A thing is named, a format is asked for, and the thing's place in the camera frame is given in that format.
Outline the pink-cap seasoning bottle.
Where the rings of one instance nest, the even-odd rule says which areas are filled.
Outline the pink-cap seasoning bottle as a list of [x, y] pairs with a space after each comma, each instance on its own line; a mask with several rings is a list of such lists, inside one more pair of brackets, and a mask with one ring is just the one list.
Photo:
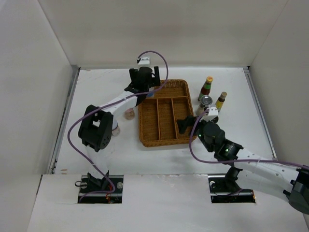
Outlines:
[[130, 108], [130, 109], [126, 110], [125, 113], [124, 113], [124, 117], [127, 120], [132, 120], [135, 117], [134, 109]]

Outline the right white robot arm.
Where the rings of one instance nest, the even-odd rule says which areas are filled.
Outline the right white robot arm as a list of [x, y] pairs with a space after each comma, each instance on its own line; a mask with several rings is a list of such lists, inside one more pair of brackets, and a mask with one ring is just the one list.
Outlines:
[[252, 189], [275, 196], [292, 208], [309, 213], [309, 168], [297, 163], [263, 159], [242, 145], [225, 137], [215, 123], [188, 116], [177, 120], [179, 133], [191, 127], [191, 136], [197, 136], [206, 150], [213, 153], [215, 164], [229, 165], [224, 186], [229, 191]]

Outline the yellow-cap brown sauce bottle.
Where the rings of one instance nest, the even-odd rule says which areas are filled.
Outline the yellow-cap brown sauce bottle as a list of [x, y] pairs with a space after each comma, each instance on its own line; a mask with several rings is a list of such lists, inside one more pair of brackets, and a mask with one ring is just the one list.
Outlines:
[[199, 96], [198, 96], [198, 101], [200, 101], [203, 96], [210, 94], [212, 82], [213, 82], [213, 77], [208, 76], [206, 78], [204, 85], [202, 86], [202, 88], [200, 90], [200, 93], [199, 93]]

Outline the black-cap salt grinder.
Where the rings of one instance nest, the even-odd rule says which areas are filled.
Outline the black-cap salt grinder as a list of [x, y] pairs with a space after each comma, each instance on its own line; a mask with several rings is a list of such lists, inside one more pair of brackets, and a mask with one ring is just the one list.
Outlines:
[[212, 103], [212, 97], [210, 97], [209, 95], [203, 95], [199, 100], [199, 106], [196, 109], [196, 115], [199, 116], [200, 114], [202, 114]]

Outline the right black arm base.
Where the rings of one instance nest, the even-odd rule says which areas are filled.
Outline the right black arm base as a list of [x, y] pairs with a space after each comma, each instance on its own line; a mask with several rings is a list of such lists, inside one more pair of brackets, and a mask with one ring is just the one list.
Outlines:
[[230, 167], [226, 174], [208, 176], [212, 203], [255, 203], [251, 189], [242, 189], [236, 183], [240, 169]]

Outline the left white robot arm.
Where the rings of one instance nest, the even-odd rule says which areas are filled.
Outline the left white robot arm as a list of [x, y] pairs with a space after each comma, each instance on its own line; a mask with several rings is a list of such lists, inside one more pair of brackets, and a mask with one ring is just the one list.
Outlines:
[[78, 137], [86, 147], [90, 159], [106, 148], [112, 138], [112, 132], [118, 128], [117, 117], [126, 110], [140, 105], [153, 87], [160, 86], [160, 74], [157, 66], [129, 69], [131, 83], [105, 109], [83, 119]]

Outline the white-lid brown sauce jar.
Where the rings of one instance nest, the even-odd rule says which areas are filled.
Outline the white-lid brown sauce jar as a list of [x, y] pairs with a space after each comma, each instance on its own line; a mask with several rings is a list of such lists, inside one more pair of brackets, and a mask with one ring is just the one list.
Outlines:
[[115, 119], [112, 123], [112, 135], [116, 137], [119, 135], [119, 133], [120, 133], [120, 128], [119, 128], [117, 120]]

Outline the small yellow-label bottle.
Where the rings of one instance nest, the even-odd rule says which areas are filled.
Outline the small yellow-label bottle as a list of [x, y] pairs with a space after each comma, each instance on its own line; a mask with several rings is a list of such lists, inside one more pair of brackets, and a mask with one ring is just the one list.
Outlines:
[[218, 97], [218, 99], [217, 99], [217, 101], [215, 103], [218, 112], [221, 111], [226, 97], [227, 97], [227, 93], [225, 91], [222, 92], [221, 95]]

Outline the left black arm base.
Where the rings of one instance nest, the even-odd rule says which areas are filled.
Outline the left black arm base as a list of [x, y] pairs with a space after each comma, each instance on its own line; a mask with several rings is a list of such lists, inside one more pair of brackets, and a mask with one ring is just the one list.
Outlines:
[[105, 178], [95, 178], [90, 173], [83, 175], [74, 185], [79, 188], [78, 203], [118, 204], [122, 203], [124, 176], [106, 173], [112, 184]]

